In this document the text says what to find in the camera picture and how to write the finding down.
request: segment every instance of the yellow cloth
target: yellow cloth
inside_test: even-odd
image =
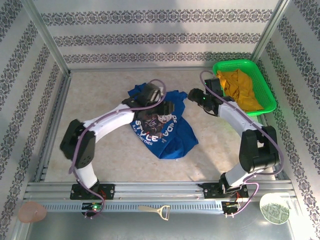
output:
[[[217,71],[216,76],[220,79],[225,95],[232,97],[243,111],[253,112],[264,109],[255,97],[251,77],[240,69]]]

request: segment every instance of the black bracket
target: black bracket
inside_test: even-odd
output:
[[[198,184],[199,187],[203,189],[204,199],[224,199],[224,198],[248,198],[247,185],[242,185],[241,187],[233,188],[232,191],[223,193],[221,191],[220,184],[214,182],[205,182],[203,184]]]
[[[115,196],[114,184],[100,183],[97,193],[105,200],[113,200]],[[99,197],[86,191],[80,184],[73,184],[70,193],[71,200],[100,200]]]

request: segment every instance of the blue t-shirt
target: blue t-shirt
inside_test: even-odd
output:
[[[136,85],[128,94],[133,96],[141,92],[145,85]],[[174,103],[174,111],[170,115],[144,115],[131,123],[139,139],[159,159],[182,158],[198,144],[192,128],[182,117],[185,98],[187,94],[183,91],[167,92],[164,100]]]

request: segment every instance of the green plastic tray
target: green plastic tray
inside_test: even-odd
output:
[[[277,106],[276,100],[272,95],[258,66],[253,61],[246,59],[220,61],[213,66],[213,73],[216,75],[217,71],[232,72],[237,69],[240,69],[242,72],[251,77],[255,98],[264,108],[263,110],[259,111],[247,112],[247,114],[249,116],[258,116],[261,114],[270,113],[275,110]]]

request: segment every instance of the purple cable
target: purple cable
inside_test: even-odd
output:
[[[102,117],[100,117],[98,120],[96,120],[95,122],[91,123],[86,129],[83,130],[83,132],[81,133],[77,143],[76,143],[76,146],[75,146],[75,150],[74,150],[74,154],[73,154],[73,158],[72,158],[72,163],[71,163],[71,167],[69,168],[69,174],[73,173],[75,175],[75,178],[77,179],[77,181],[80,183],[80,185],[85,189],[87,190],[89,193],[99,197],[101,200],[102,200],[102,206],[101,206],[101,209],[99,212],[95,212],[93,210],[88,210],[87,212],[85,212],[84,216],[87,217],[87,213],[96,213],[96,215],[92,216],[91,219],[93,217],[96,217],[98,216],[102,211],[103,209],[105,208],[105,199],[98,193],[90,190],[89,188],[87,188],[84,183],[79,179],[76,171],[75,171],[75,165],[76,165],[76,160],[77,160],[77,156],[78,156],[78,153],[79,153],[79,149],[80,149],[80,145],[81,145],[81,142],[86,134],[86,132],[89,131],[90,128],[92,128],[93,126],[97,125],[100,121],[104,120],[105,118],[107,117],[110,117],[112,115],[115,115],[115,114],[119,114],[119,113],[123,113],[123,112],[132,112],[132,111],[142,111],[142,110],[147,110],[147,109],[152,109],[156,106],[158,106],[159,104],[161,104],[165,97],[166,97],[166,94],[167,94],[167,90],[166,90],[166,85],[163,81],[161,81],[160,79],[153,79],[150,81],[150,83],[154,82],[154,81],[157,81],[157,82],[160,82],[163,86],[163,96],[162,98],[160,99],[160,101],[158,101],[157,103],[153,104],[153,105],[150,105],[150,106],[144,106],[144,107],[132,107],[132,108],[124,108],[124,109],[120,109],[120,110],[116,110],[116,111],[113,111],[113,112],[110,112],[106,115],[103,115]]]
[[[256,193],[258,192],[259,190],[259,183],[257,182],[247,182],[248,180],[250,180],[251,178],[255,177],[256,175],[276,175],[278,173],[280,173],[283,169],[284,169],[284,154],[282,153],[280,147],[278,146],[278,144],[265,132],[263,131],[260,127],[258,127],[251,119],[250,117],[248,117],[245,113],[243,113],[241,110],[239,110],[238,108],[236,108],[234,105],[230,104],[229,102],[227,102],[226,100],[224,100],[222,97],[220,97],[218,94],[216,94],[215,92],[213,92],[205,83],[205,81],[203,80],[202,78],[202,74],[203,73],[210,73],[212,75],[213,72],[211,71],[208,71],[208,70],[204,70],[200,73],[200,80],[202,82],[202,84],[204,85],[205,89],[207,89],[209,91],[209,93],[211,93],[212,95],[214,95],[216,98],[218,98],[220,101],[222,101],[223,103],[227,104],[229,107],[231,107],[232,109],[236,110],[245,120],[247,120],[247,122],[249,124],[251,124],[252,126],[254,126],[260,133],[262,133],[263,136],[265,136],[271,143],[272,145],[276,148],[276,150],[278,151],[279,153],[279,156],[280,156],[280,168],[278,170],[276,170],[275,172],[269,172],[269,173],[263,173],[263,172],[260,172],[260,173],[257,173],[257,174],[252,174],[248,177],[246,177],[244,180],[243,180],[243,183],[244,184],[247,184],[247,185],[256,185],[256,189],[255,191],[253,192],[253,194],[249,197],[248,201],[244,204],[243,207],[241,207],[237,212],[233,213],[233,214],[226,214],[226,216],[234,216],[234,215],[237,215],[239,214],[240,212],[242,212],[249,204],[249,202],[251,201],[251,199],[256,195]]]

